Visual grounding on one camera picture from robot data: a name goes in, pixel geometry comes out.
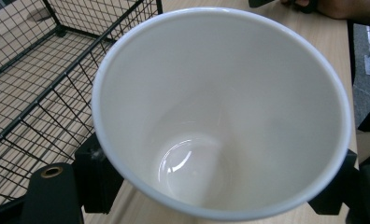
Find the wooden table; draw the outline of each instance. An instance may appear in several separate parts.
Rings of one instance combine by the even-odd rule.
[[[185,7],[231,7],[254,12],[277,21],[307,39],[331,63],[340,76],[352,105],[351,75],[349,61],[348,27],[345,21],[334,21],[318,13],[306,15],[284,7],[279,1],[259,8],[249,8],[248,0],[163,0],[164,12]],[[349,148],[357,151],[353,132]],[[285,214],[248,224],[335,224],[345,223],[347,207],[342,208],[340,216],[318,216],[309,205],[303,204]],[[86,223],[139,223],[139,224],[213,224],[221,223],[190,217],[164,207],[124,182],[119,195],[108,215],[85,214]]]

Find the wire mesh basket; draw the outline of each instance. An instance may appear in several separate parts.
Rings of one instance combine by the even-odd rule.
[[[0,205],[25,194],[38,168],[73,160],[94,132],[98,64],[122,35],[160,13],[160,0],[17,0],[2,6]]]

